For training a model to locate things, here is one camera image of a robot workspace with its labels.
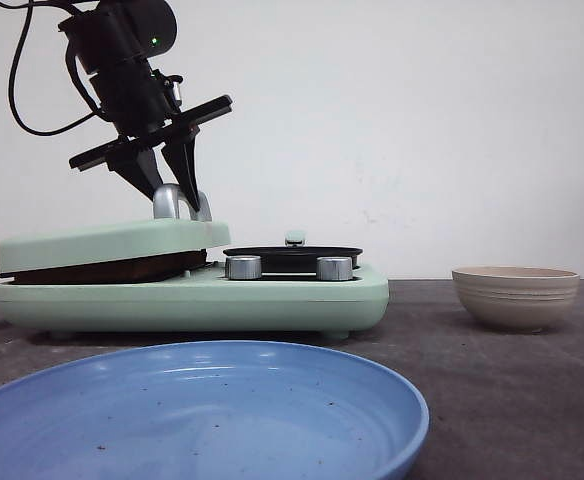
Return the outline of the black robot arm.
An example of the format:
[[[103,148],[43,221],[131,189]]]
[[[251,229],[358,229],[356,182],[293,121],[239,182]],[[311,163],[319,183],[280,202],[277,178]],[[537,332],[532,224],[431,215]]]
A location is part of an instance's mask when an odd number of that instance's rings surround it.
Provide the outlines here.
[[[106,164],[152,198],[163,183],[153,151],[160,147],[185,199],[200,211],[195,137],[201,124],[230,112],[232,100],[223,95],[182,110],[182,76],[151,67],[149,58],[167,52],[176,39],[168,3],[101,1],[59,28],[68,38],[66,67],[73,83],[80,82],[77,69],[84,68],[100,101],[98,114],[118,132],[115,140],[72,157],[70,166],[84,171]]]

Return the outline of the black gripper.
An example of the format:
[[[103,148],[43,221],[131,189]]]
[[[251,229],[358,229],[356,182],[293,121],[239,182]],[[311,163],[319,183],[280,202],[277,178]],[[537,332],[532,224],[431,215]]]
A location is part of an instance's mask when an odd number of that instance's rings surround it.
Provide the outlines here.
[[[162,155],[190,207],[200,211],[195,173],[195,135],[198,126],[231,111],[232,99],[222,95],[183,111],[181,75],[164,75],[146,64],[101,71],[90,78],[106,120],[118,137],[72,157],[69,164],[81,171],[106,162],[150,201],[163,185],[155,152]]]

